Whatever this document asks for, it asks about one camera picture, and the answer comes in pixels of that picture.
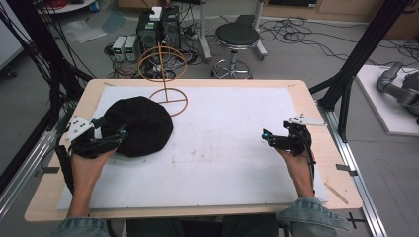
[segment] white board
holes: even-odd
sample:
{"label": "white board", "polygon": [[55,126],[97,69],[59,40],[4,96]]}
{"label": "white board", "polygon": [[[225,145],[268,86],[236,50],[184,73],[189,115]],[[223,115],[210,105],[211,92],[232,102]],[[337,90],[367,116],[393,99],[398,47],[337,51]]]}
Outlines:
{"label": "white board", "polygon": [[[160,88],[108,87],[93,119],[115,101],[148,97]],[[173,133],[159,152],[106,164],[91,208],[292,203],[297,194],[280,155],[261,138],[267,128],[287,135],[283,120],[296,116],[286,89],[178,88],[189,98],[172,118]],[[167,105],[170,111],[173,105]],[[317,197],[327,195],[318,170]],[[58,208],[68,208],[64,189]]]}
{"label": "white board", "polygon": [[[419,125],[416,123],[418,117],[410,114],[394,97],[377,89],[379,76],[388,69],[388,67],[365,65],[358,73],[361,88],[388,134],[419,136]],[[404,70],[408,72],[414,69],[404,68]],[[401,87],[406,74],[400,70],[392,84]]]}

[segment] sleeve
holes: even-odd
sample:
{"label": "sleeve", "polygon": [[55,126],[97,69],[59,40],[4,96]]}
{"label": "sleeve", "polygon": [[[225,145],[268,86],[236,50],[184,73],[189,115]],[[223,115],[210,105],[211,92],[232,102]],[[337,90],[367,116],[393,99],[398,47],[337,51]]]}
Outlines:
{"label": "sleeve", "polygon": [[277,213],[277,219],[289,227],[293,237],[336,237],[335,229],[351,231],[348,220],[322,206],[315,197],[302,197]]}
{"label": "sleeve", "polygon": [[98,218],[66,218],[48,237],[109,237],[104,220]]}

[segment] black stool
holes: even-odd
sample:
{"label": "black stool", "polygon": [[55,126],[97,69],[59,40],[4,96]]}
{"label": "black stool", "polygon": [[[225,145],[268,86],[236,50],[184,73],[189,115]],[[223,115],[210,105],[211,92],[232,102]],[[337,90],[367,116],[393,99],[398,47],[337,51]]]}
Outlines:
{"label": "black stool", "polygon": [[252,79],[252,73],[246,63],[237,60],[237,50],[251,49],[259,41],[258,32],[252,27],[239,23],[228,23],[215,31],[215,40],[231,49],[230,59],[223,59],[213,68],[211,75],[217,78]]}

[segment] gray floor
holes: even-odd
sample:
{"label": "gray floor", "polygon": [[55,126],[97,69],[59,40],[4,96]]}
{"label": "gray floor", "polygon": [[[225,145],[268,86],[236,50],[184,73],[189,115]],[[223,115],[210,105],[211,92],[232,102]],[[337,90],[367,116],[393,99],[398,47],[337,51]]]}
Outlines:
{"label": "gray floor", "polygon": [[[62,24],[76,20],[85,20],[91,27],[100,27],[114,12],[111,10],[91,14],[87,10],[60,15]],[[115,40],[118,35],[131,35],[136,27],[136,15],[129,16],[124,25],[107,35],[85,43],[73,42],[75,52],[82,58],[87,67],[98,77],[106,78],[112,72],[109,57],[104,54],[104,47]],[[207,29],[222,20],[207,20]],[[344,39],[358,40],[365,26],[349,29],[321,26],[305,23],[314,32],[339,36]],[[271,39],[269,34],[262,34],[264,39]],[[324,35],[307,36],[330,47],[335,53],[349,54],[355,46],[352,42],[334,39]],[[209,64],[190,66],[183,78],[210,78],[210,70],[214,62],[229,56],[228,50],[217,46],[212,37],[208,37],[209,48],[213,60]],[[255,79],[300,79],[308,87],[314,86],[335,75],[344,61],[326,56],[317,45],[286,44],[277,40],[263,40],[268,50],[268,57],[260,61],[253,51],[240,53],[239,57],[250,65]],[[413,59],[401,55],[396,49],[379,47],[372,60],[377,63],[401,60],[405,64]],[[0,79],[0,171],[20,149],[36,124],[48,108],[48,87],[31,60],[24,54],[14,60],[11,65],[18,73],[16,78]],[[321,98],[323,92],[313,95]],[[360,171],[376,205],[388,236],[419,236],[419,146],[418,137],[387,135],[379,123],[360,86],[354,82],[351,106],[348,117],[348,139],[356,157]],[[57,223],[29,223],[24,213],[37,188],[40,178],[33,177],[18,196],[6,217],[0,222],[0,233],[8,236],[42,236],[51,232]],[[349,217],[351,211],[354,218],[363,218],[360,210],[342,210],[340,213]],[[369,236],[364,223],[357,223],[353,233],[339,232],[339,236]]]}

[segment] black beret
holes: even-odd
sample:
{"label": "black beret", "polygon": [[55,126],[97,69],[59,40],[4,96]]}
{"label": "black beret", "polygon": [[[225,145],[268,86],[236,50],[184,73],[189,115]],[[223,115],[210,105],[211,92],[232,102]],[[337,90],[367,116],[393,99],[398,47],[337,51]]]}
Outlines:
{"label": "black beret", "polygon": [[117,152],[128,157],[144,156],[161,150],[173,131],[166,109],[145,97],[116,101],[104,115],[102,137],[115,134],[124,124],[128,137]]}

